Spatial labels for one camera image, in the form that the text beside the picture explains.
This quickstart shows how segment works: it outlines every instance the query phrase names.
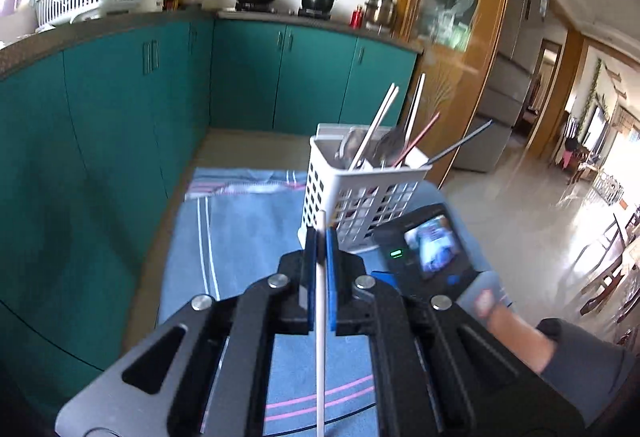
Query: red chopstick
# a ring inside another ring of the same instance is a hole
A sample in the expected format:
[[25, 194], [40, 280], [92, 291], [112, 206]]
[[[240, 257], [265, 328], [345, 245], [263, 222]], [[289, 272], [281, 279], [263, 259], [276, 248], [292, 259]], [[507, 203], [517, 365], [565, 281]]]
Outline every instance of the red chopstick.
[[433, 127], [433, 125], [435, 125], [435, 123], [437, 122], [437, 120], [439, 120], [440, 118], [440, 113], [436, 112], [435, 116], [433, 116], [431, 118], [431, 121], [427, 124], [426, 127], [424, 127], [422, 129], [422, 131], [420, 132], [420, 134], [418, 134], [417, 136], [415, 136], [414, 140], [409, 143], [407, 146], [404, 147], [404, 150], [402, 150], [402, 154], [400, 154], [400, 156], [398, 157], [398, 159], [396, 159], [396, 162], [393, 163], [391, 166], [394, 168], [397, 168], [399, 166], [399, 164], [404, 160], [404, 158], [406, 157], [406, 155], [411, 152], [414, 148], [415, 145], [417, 145], [418, 143], [420, 143], [420, 141], [422, 140], [422, 138], [426, 135], [426, 133], [428, 131], [431, 130], [431, 127]]

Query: small camera screen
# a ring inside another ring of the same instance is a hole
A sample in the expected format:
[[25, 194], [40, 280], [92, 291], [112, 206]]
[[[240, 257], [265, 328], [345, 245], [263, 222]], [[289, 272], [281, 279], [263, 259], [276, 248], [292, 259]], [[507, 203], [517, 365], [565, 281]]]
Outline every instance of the small camera screen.
[[444, 215], [429, 219], [404, 234], [407, 245], [420, 257], [425, 273], [437, 273], [460, 252], [456, 237]]

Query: utensil holder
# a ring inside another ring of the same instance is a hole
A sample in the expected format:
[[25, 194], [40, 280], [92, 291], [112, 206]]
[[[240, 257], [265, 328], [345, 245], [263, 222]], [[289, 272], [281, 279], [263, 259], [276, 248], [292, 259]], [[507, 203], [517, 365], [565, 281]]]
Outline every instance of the utensil holder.
[[[318, 125], [310, 138], [311, 156], [305, 202], [298, 239], [304, 247], [306, 227], [318, 227], [318, 211], [326, 212], [327, 225], [335, 226], [343, 251], [358, 253], [376, 247], [373, 229], [396, 219], [406, 209], [415, 189], [431, 168], [428, 157], [414, 148], [400, 168], [373, 168], [352, 172], [338, 168], [335, 154], [352, 125]], [[378, 140], [389, 128], [379, 128]]]

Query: cabinet door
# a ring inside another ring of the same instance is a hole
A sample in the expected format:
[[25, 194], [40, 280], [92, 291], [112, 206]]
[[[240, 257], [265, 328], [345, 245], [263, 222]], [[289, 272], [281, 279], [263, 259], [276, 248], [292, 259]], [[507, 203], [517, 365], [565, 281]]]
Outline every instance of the cabinet door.
[[196, 97], [192, 123], [196, 128], [198, 144], [207, 134], [210, 123], [213, 27], [213, 20], [198, 20], [191, 23], [190, 74]]
[[542, 0], [525, 0], [518, 41], [513, 50], [512, 60], [530, 74], [536, 69], [542, 37], [544, 21], [540, 13]]
[[318, 123], [337, 123], [356, 38], [287, 26], [273, 128], [311, 136]]
[[508, 0], [504, 10], [502, 29], [498, 39], [498, 52], [511, 59], [520, 32], [523, 19], [525, 0]]
[[138, 272], [111, 196], [82, 164], [62, 54], [0, 82], [0, 164], [0, 300], [66, 352], [109, 366]]
[[0, 361], [26, 400], [53, 425], [63, 404], [100, 370], [53, 346], [0, 304]]
[[383, 125], [394, 126], [400, 117], [416, 54], [373, 40], [359, 38], [351, 64], [340, 122], [370, 125], [391, 83], [400, 87]]
[[211, 61], [211, 125], [272, 130], [285, 26], [219, 20]]
[[149, 30], [65, 51], [66, 88], [96, 211], [136, 275], [166, 205], [146, 74]]
[[150, 33], [152, 71], [147, 86], [164, 189], [171, 197], [198, 144], [190, 24], [174, 22]]

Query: red can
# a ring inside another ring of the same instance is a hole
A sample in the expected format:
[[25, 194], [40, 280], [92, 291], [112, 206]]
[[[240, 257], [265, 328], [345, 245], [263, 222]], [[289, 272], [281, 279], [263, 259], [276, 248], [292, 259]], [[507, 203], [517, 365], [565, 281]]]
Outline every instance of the red can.
[[349, 23], [349, 26], [353, 27], [353, 29], [361, 28], [363, 17], [364, 10], [362, 9], [362, 6], [358, 6], [358, 8], [351, 14], [351, 22]]

